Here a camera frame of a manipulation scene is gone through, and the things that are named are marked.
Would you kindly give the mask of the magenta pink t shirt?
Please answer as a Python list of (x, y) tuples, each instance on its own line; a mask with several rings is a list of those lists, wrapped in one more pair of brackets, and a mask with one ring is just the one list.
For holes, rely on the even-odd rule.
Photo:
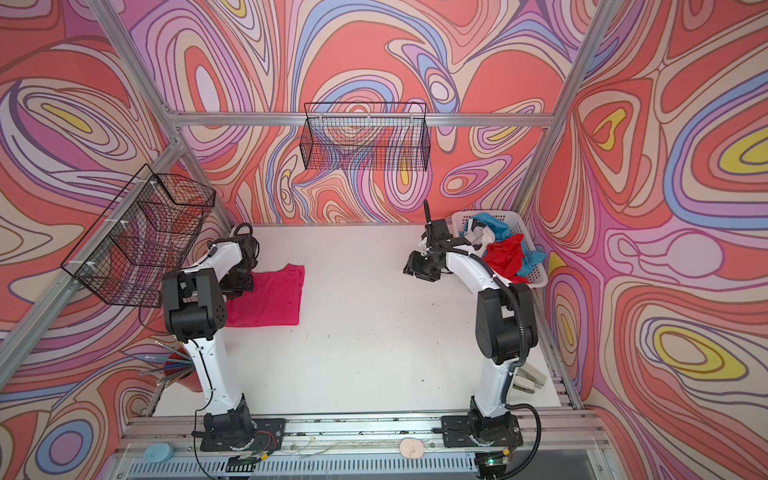
[(300, 323), (304, 266), (287, 264), (278, 271), (252, 273), (251, 279), (252, 292), (226, 303), (227, 327), (279, 327)]

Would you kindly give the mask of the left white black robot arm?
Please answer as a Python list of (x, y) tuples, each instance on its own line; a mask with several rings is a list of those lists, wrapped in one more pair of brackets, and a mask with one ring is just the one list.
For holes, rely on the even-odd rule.
[(165, 328), (191, 359), (205, 396), (202, 429), (193, 433), (203, 451), (244, 451), (255, 440), (245, 395), (228, 376), (226, 348), (217, 334), (227, 324), (226, 301), (254, 290), (259, 248), (253, 226), (241, 223), (191, 266), (161, 280)]

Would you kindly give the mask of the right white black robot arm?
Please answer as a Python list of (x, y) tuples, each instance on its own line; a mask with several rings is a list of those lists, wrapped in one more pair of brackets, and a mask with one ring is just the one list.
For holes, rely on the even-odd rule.
[(427, 282), (452, 274), (463, 282), (476, 299), (474, 335), (485, 358), (468, 411), (442, 417), (438, 432), (447, 448), (514, 450), (523, 445), (518, 412), (531, 413), (536, 428), (541, 428), (534, 406), (508, 401), (513, 381), (538, 345), (531, 289), (503, 279), (468, 241), (451, 234), (445, 220), (431, 217), (428, 202), (423, 208), (425, 230), (420, 247), (411, 252), (403, 273)]

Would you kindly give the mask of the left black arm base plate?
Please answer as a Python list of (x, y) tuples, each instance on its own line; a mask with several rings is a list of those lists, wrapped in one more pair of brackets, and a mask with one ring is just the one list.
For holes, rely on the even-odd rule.
[(203, 425), (204, 432), (200, 435), (203, 452), (274, 452), (282, 448), (286, 420), (257, 418), (247, 426), (224, 415), (206, 415)]

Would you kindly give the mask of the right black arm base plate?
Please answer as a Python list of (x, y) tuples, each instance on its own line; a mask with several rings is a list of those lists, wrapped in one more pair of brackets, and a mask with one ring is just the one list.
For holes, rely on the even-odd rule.
[(517, 417), (510, 412), (498, 417), (475, 417), (469, 414), (443, 416), (434, 429), (442, 435), (447, 448), (505, 447), (515, 450), (523, 445)]

